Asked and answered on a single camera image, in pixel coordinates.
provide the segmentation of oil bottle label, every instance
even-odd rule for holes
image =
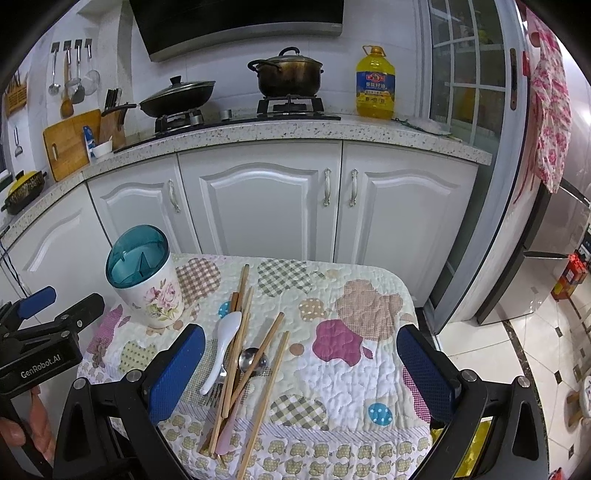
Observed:
[[[388,96],[394,100],[396,75],[382,72],[357,72],[357,96]]]

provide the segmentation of glass door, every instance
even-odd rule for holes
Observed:
[[[430,118],[492,154],[491,164],[478,168],[456,241],[426,305],[438,332],[478,273],[504,215],[519,164],[527,83],[517,78],[525,44],[512,0],[429,0],[429,7]]]

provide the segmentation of yellow oil bottle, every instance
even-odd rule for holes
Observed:
[[[365,58],[357,64],[357,113],[390,120],[394,114],[396,70],[384,49],[378,45],[363,47]]]

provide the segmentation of wicker basket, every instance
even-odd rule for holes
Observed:
[[[27,104],[27,84],[23,83],[20,87],[16,87],[4,95],[4,104],[7,117],[24,107]]]

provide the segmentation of speckled countertop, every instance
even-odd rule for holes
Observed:
[[[111,158],[81,168],[64,180],[47,188],[41,196],[10,221],[2,239],[5,248],[14,241],[51,205],[85,180],[142,160],[192,148],[214,145],[281,139],[352,140],[397,145],[449,155],[481,165],[490,165],[492,156],[477,148],[404,127],[397,122],[372,120],[343,115],[341,121],[280,120],[228,125],[197,130],[162,138],[132,147]]]

